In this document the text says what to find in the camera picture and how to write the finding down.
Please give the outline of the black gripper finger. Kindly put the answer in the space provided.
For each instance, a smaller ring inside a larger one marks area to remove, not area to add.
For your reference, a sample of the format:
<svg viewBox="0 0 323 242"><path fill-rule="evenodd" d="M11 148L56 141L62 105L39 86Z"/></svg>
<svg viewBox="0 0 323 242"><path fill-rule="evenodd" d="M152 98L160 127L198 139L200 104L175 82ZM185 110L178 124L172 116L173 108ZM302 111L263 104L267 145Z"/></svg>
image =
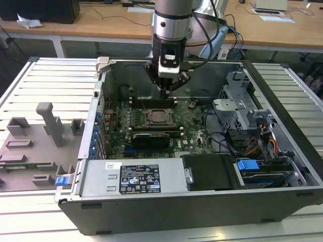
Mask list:
<svg viewBox="0 0 323 242"><path fill-rule="evenodd" d="M158 75L158 70L152 62L147 62L144 64L144 69L149 76L151 82L157 86L159 90L159 97L162 100L166 99L166 81L165 78L162 78Z"/></svg>
<svg viewBox="0 0 323 242"><path fill-rule="evenodd" d="M190 81L190 75L187 72L181 72L178 78L175 79L175 82L173 81L173 79L167 79L166 90L165 90L166 99L169 97L169 94L171 92L176 91L180 87L187 84L189 81Z"/></svg>

